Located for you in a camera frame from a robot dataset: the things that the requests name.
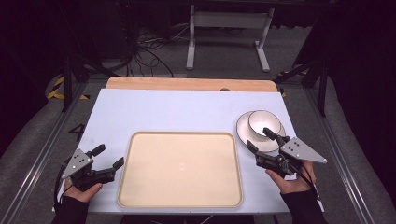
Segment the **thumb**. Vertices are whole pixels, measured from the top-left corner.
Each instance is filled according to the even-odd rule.
[[[275,173],[272,170],[266,169],[265,173],[267,173],[271,179],[277,184],[277,186],[282,190],[284,185],[287,184],[287,181],[283,179],[280,175]]]
[[[103,184],[99,183],[99,184],[95,184],[92,187],[90,187],[89,189],[85,190],[84,192],[81,192],[81,194],[79,195],[80,200],[82,202],[89,202],[90,199],[97,193],[99,192],[99,190],[102,188]]]

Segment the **plate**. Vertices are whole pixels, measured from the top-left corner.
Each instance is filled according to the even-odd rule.
[[[236,123],[236,131],[239,135],[239,138],[242,140],[243,143],[245,143],[245,145],[248,143],[249,140],[251,143],[253,143],[254,146],[259,149],[259,151],[270,152],[279,149],[279,145],[277,144],[276,140],[260,140],[253,134],[251,134],[251,130],[248,125],[248,118],[253,112],[254,111],[249,111],[245,113],[239,118],[238,122]],[[282,124],[280,124],[279,135],[286,136],[285,128]]]

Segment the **person's left hand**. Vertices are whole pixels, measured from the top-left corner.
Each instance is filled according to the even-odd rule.
[[[93,185],[90,189],[85,190],[84,192],[80,191],[76,187],[72,186],[70,187],[70,180],[67,178],[64,181],[64,196],[68,196],[71,198],[75,198],[79,200],[82,203],[87,203],[90,201],[90,199],[97,193],[99,190],[102,188],[103,184],[95,184]]]

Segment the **hazard tape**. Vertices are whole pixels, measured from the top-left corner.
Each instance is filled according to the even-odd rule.
[[[62,83],[64,83],[64,75],[60,75],[58,79],[56,80],[55,84],[52,87],[52,90],[49,92],[49,95],[47,96],[48,99],[59,99],[59,100],[64,100],[64,94],[58,94],[58,90],[61,87]],[[91,98],[90,95],[81,95],[79,97],[80,100],[89,100]]]

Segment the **black sleeve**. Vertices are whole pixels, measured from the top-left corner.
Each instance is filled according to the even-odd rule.
[[[280,195],[291,212],[293,224],[327,223],[311,190]]]
[[[56,207],[56,216],[52,224],[84,224],[87,219],[90,203],[63,196],[62,204]]]

